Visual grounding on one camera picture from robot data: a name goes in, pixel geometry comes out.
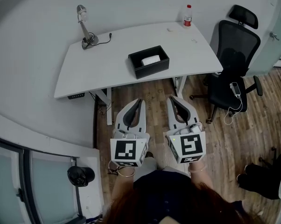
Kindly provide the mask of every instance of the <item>door handle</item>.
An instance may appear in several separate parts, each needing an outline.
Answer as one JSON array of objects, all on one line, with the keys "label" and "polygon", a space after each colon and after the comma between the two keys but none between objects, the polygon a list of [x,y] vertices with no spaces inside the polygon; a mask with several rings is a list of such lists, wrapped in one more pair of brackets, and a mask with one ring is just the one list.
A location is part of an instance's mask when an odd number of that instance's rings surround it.
[{"label": "door handle", "polygon": [[270,32],[270,33],[269,33],[269,36],[272,37],[273,39],[278,40],[278,41],[280,40],[279,38],[277,38],[277,34],[275,34],[275,33],[273,33],[273,32]]},{"label": "door handle", "polygon": [[16,194],[16,196],[20,198],[20,201],[24,202],[23,201],[23,192],[21,189],[18,189],[18,193]]}]

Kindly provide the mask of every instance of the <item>person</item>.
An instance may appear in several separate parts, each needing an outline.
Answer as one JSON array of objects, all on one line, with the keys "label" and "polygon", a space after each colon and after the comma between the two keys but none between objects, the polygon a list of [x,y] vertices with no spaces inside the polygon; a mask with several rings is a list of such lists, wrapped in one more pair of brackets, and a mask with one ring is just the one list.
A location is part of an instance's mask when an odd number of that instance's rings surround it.
[{"label": "person", "polygon": [[157,170],[147,152],[141,167],[124,167],[112,192],[104,224],[255,223],[241,202],[228,203],[216,191],[203,161],[189,164],[190,175]]},{"label": "person", "polygon": [[237,176],[241,188],[256,192],[268,199],[281,199],[281,154],[274,158],[273,165],[262,167],[251,163],[244,167],[244,174]]}]

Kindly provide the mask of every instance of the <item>window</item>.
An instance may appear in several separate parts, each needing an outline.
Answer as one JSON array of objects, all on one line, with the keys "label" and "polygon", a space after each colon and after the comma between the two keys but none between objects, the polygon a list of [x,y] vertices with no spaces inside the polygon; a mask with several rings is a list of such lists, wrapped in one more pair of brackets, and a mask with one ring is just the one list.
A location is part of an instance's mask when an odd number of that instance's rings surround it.
[{"label": "window", "polygon": [[0,139],[0,224],[85,223],[78,188],[67,177],[75,164],[75,157]]}]

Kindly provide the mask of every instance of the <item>white object in tray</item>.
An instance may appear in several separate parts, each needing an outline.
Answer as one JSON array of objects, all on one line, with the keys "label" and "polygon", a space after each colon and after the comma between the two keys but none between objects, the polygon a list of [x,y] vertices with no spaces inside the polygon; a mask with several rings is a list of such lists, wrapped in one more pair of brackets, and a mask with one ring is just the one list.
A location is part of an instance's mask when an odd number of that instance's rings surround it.
[{"label": "white object in tray", "polygon": [[142,59],[141,64],[142,65],[150,65],[152,63],[159,62],[159,61],[160,61],[159,55],[155,55],[155,56],[150,56],[150,57],[147,57],[145,59]]}]

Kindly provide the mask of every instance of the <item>white desk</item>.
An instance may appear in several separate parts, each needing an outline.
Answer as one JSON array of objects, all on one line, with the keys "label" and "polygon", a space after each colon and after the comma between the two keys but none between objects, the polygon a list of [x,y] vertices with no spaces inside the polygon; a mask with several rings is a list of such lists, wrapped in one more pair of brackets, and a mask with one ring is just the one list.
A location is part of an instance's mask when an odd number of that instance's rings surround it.
[{"label": "white desk", "polygon": [[[108,41],[109,32],[98,38],[99,42]],[[128,55],[158,45],[169,57],[169,69],[136,79]],[[54,97],[91,91],[108,106],[107,124],[111,125],[111,87],[177,77],[176,92],[182,98],[188,75],[222,70],[216,55],[193,23],[190,29],[184,29],[177,22],[150,24],[113,31],[109,43],[87,50],[81,48],[81,42],[70,45]],[[102,92],[104,88],[107,88],[107,95]]]}]

